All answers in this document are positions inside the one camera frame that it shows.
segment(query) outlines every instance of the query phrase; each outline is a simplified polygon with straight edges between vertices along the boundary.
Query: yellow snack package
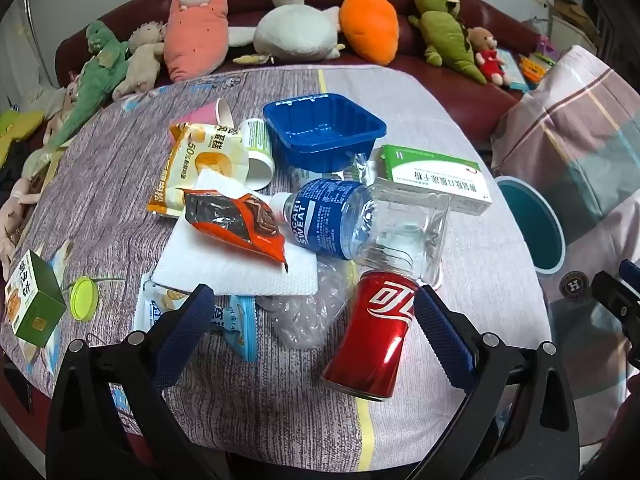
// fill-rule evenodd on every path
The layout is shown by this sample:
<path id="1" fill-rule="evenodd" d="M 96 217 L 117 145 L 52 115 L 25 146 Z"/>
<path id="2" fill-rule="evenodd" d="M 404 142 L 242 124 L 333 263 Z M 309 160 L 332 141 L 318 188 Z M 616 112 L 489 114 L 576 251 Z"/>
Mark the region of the yellow snack package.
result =
<path id="1" fill-rule="evenodd" d="M 191 123 L 172 124 L 169 130 L 177 141 L 146 204 L 148 211 L 180 216 L 184 209 L 182 190 L 193 189 L 203 168 L 245 183 L 249 157 L 238 130 Z"/>

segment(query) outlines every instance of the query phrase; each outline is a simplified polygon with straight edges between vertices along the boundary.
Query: sofa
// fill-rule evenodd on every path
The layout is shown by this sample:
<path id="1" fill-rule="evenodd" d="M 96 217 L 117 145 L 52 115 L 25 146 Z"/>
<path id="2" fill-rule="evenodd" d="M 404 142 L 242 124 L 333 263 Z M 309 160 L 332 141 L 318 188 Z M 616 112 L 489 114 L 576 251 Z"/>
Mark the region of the sofa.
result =
<path id="1" fill-rule="evenodd" d="M 342 1 L 306 0 L 305 3 L 318 9 L 327 9 L 339 6 Z M 424 41 L 419 31 L 411 27 L 407 20 L 407 16 L 418 14 L 414 0 L 389 1 L 398 12 L 400 25 L 398 54 L 389 67 L 415 77 L 444 106 L 473 144 L 487 142 L 500 117 L 516 104 L 522 94 L 505 91 L 491 84 L 482 86 L 450 69 L 426 64 Z M 125 41 L 142 23 L 152 20 L 166 22 L 170 3 L 171 0 L 132 0 L 100 19 L 121 41 Z M 460 17 L 467 27 L 487 28 L 495 35 L 501 47 L 512 52 L 528 55 L 535 50 L 538 35 L 517 20 L 482 0 L 460 0 L 460 3 Z M 261 17 L 273 9 L 273 4 L 271 0 L 228 0 L 228 9 L 229 25 L 246 27 L 257 25 Z M 85 27 L 63 41 L 56 51 L 56 75 L 62 86 L 69 83 L 69 71 L 80 72 L 89 59 L 84 29 Z M 239 66 L 234 65 L 231 60 L 239 54 L 237 49 L 230 49 L 224 65 L 217 72 L 238 70 Z M 364 62 L 347 49 L 342 51 L 339 59 L 323 63 Z M 156 84 L 162 85 L 168 81 L 166 72 L 162 72 Z"/>

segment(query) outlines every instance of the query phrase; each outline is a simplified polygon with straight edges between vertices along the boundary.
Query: blue plastic container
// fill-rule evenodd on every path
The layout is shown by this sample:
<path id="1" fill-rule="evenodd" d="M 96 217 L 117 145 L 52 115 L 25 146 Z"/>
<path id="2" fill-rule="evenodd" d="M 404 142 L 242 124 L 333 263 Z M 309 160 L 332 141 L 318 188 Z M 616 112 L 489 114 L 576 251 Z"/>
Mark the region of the blue plastic container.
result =
<path id="1" fill-rule="evenodd" d="M 386 134 L 386 124 L 338 94 L 316 94 L 265 105 L 276 152 L 287 166 L 316 173 L 341 171 Z"/>
<path id="2" fill-rule="evenodd" d="M 524 238 L 536 272 L 549 275 L 564 264 L 564 233 L 549 203 L 526 182 L 512 176 L 495 179 Z"/>

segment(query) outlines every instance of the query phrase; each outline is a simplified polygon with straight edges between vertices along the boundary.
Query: teal trash bin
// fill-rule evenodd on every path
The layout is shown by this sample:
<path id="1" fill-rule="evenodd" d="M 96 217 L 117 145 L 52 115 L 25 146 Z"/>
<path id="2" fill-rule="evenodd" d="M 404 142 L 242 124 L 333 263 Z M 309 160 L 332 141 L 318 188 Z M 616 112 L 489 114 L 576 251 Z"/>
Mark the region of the teal trash bin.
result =
<path id="1" fill-rule="evenodd" d="M 512 176 L 495 179 L 529 248 L 536 272 L 546 276 L 564 264 L 564 233 L 548 202 L 526 182 Z"/>

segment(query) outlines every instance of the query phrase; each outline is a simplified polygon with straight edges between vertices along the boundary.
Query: coca-cola can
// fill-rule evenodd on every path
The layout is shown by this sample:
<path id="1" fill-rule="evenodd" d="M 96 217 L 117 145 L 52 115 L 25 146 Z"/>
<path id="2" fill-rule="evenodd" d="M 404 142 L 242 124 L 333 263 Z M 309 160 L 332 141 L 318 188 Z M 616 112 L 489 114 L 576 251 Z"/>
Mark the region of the coca-cola can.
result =
<path id="1" fill-rule="evenodd" d="M 417 283 L 394 272 L 362 275 L 347 332 L 322 372 L 328 386 L 363 399 L 391 397 L 416 290 Z"/>

